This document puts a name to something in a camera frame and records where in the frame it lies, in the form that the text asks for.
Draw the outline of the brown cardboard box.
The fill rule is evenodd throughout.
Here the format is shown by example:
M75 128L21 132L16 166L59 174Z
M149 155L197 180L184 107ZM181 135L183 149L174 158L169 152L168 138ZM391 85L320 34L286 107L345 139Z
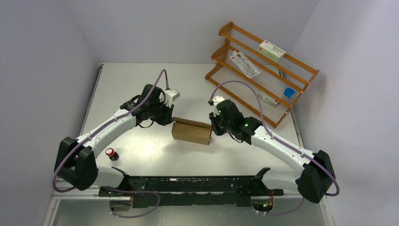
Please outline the brown cardboard box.
M212 129L210 124L178 117L172 118L172 137L175 140L209 145Z

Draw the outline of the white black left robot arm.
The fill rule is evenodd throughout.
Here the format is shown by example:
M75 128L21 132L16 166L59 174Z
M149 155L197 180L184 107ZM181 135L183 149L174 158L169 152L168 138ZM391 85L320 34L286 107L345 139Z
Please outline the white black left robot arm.
M91 186L111 187L119 196L130 190L130 175L112 167L100 167L97 157L125 132L151 120L161 126L172 123L173 102L180 97L176 89L147 84L142 93L123 103L107 121L78 138L66 137L59 145L53 189L62 192L55 183L62 178L73 189L84 191Z

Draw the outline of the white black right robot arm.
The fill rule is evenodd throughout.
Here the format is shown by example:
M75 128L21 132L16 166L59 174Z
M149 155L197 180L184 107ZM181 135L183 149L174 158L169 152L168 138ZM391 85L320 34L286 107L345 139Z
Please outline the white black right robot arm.
M281 189L298 192L304 199L319 203L329 196L331 185L336 185L334 168L328 153L313 152L284 139L254 117L244 117L236 104L221 96L209 101L213 111L209 114L212 130L217 136L229 134L239 143L258 147L293 171L270 172L254 182L254 190L265 195L270 190Z

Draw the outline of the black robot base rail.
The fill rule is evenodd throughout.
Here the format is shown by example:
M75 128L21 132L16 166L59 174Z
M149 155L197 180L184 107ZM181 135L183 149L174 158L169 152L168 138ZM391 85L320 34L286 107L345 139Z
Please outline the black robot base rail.
M100 197L128 197L133 208L159 206L227 205L252 207L255 196L282 196L281 189L270 190L263 184L269 168L249 176L131 176L119 190L99 189Z

